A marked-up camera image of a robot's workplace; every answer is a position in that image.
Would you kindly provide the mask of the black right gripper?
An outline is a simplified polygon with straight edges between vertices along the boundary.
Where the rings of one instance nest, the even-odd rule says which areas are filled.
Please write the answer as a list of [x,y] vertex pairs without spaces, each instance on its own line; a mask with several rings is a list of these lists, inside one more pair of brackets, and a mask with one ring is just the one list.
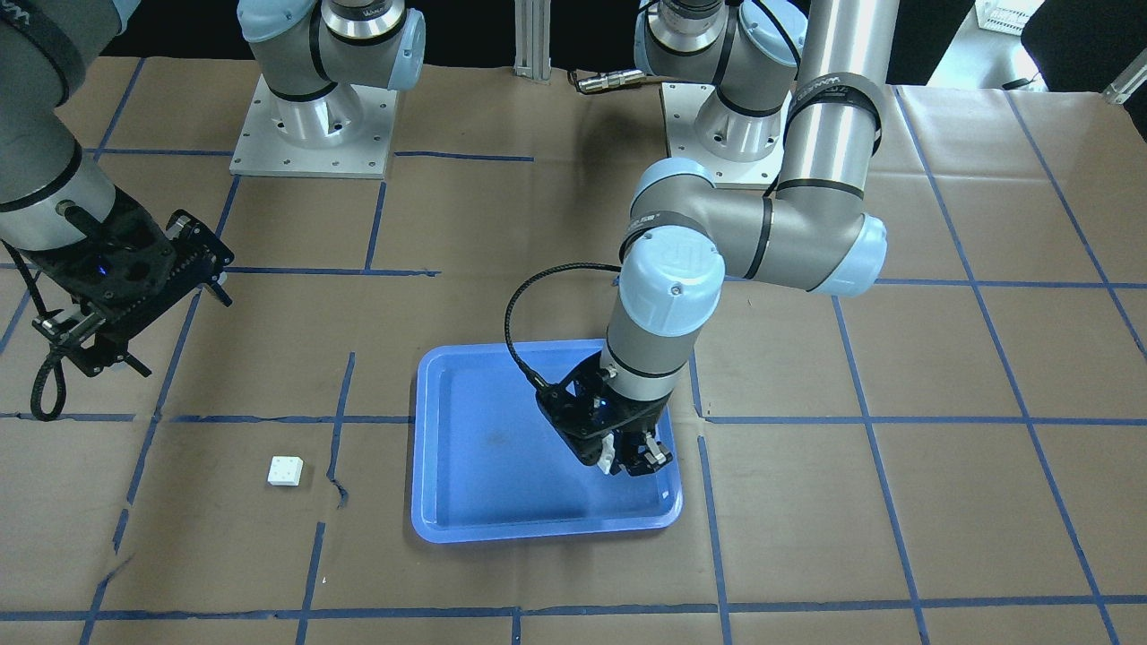
[[177,210],[159,228],[143,207],[118,193],[103,220],[71,200],[58,202],[55,213],[81,233],[81,241],[31,258],[73,305],[38,314],[33,326],[83,374],[95,376],[124,363],[151,376],[153,370],[130,352],[131,339],[197,287],[233,306],[224,271],[234,252],[189,212]]

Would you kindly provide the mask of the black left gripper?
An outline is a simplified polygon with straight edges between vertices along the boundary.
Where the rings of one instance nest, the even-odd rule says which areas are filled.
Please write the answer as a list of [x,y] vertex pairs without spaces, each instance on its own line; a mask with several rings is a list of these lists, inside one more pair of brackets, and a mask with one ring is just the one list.
[[565,441],[578,461],[606,475],[622,469],[651,475],[672,464],[672,450],[657,440],[657,421],[668,395],[656,401],[632,401],[610,387],[612,376],[591,355],[560,383],[536,376],[536,401],[546,420]]

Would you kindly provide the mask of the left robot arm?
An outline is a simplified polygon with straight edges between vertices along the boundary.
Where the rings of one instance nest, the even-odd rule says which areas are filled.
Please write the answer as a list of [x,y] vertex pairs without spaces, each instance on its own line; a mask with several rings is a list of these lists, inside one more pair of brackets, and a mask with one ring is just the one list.
[[560,383],[529,367],[536,401],[574,457],[608,475],[672,461],[656,425],[729,275],[855,297],[885,261],[866,212],[884,135],[898,5],[812,1],[790,25],[754,1],[655,1],[635,13],[635,65],[708,81],[732,116],[778,124],[782,160],[754,196],[696,160],[657,160],[634,189],[602,349]]

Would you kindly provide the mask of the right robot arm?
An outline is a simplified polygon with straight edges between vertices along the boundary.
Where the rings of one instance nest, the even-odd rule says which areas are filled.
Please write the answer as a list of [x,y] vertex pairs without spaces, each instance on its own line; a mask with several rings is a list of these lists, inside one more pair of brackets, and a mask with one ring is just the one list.
[[[34,326],[50,363],[88,376],[148,368],[132,339],[189,292],[219,283],[234,254],[185,210],[159,225],[83,151],[55,110],[122,33],[134,1],[3,1],[1,230],[71,298]],[[241,1],[262,80],[232,172],[381,178],[399,91],[426,61],[426,16],[401,1]]]

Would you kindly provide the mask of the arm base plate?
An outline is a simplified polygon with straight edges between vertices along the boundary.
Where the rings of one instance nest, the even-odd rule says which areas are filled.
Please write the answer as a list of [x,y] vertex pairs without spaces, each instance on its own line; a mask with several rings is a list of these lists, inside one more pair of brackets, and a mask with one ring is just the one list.
[[719,188],[763,191],[778,178],[791,91],[786,91],[780,110],[768,116],[734,112],[707,84],[663,81],[660,95],[671,158],[708,168]]
[[307,102],[276,98],[259,79],[237,135],[235,176],[385,179],[396,90],[340,84]]

